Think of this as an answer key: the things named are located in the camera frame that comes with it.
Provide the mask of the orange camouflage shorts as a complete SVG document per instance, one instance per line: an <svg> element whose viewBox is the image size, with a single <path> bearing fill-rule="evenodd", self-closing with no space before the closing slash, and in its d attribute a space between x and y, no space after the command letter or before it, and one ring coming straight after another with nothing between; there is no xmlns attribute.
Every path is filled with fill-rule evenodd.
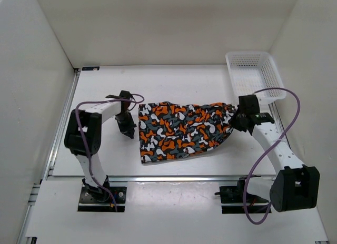
<svg viewBox="0 0 337 244"><path fill-rule="evenodd" d="M232 133L236 107L226 103L140 104L138 130L143 164L180 160L213 150Z"/></svg>

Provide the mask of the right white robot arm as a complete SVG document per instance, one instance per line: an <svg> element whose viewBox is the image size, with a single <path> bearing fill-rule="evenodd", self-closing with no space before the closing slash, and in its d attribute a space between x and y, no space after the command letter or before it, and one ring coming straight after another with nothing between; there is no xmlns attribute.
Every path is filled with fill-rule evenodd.
<svg viewBox="0 0 337 244"><path fill-rule="evenodd" d="M238 131L249 132L264 149L276 177L267 179L253 175L251 170L243 185L237 187L239 200L248 202L254 196L266 199L278 212L316 207L320 173L308 167L282 141L274 119L260 111L255 95L239 97L239 105L230 124Z"/></svg>

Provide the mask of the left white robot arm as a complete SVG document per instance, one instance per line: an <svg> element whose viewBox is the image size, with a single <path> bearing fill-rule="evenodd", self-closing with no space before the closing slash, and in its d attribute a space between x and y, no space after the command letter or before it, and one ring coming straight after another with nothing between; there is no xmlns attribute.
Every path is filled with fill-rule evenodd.
<svg viewBox="0 0 337 244"><path fill-rule="evenodd" d="M110 118L117 121L120 133L133 139L136 124L129 110L137 104L129 91L118 96L108 95L104 100L83 101L71 111L64 145L80 162L87 192L99 202L115 203L108 176L104 172L98 151L102 141L102 125Z"/></svg>

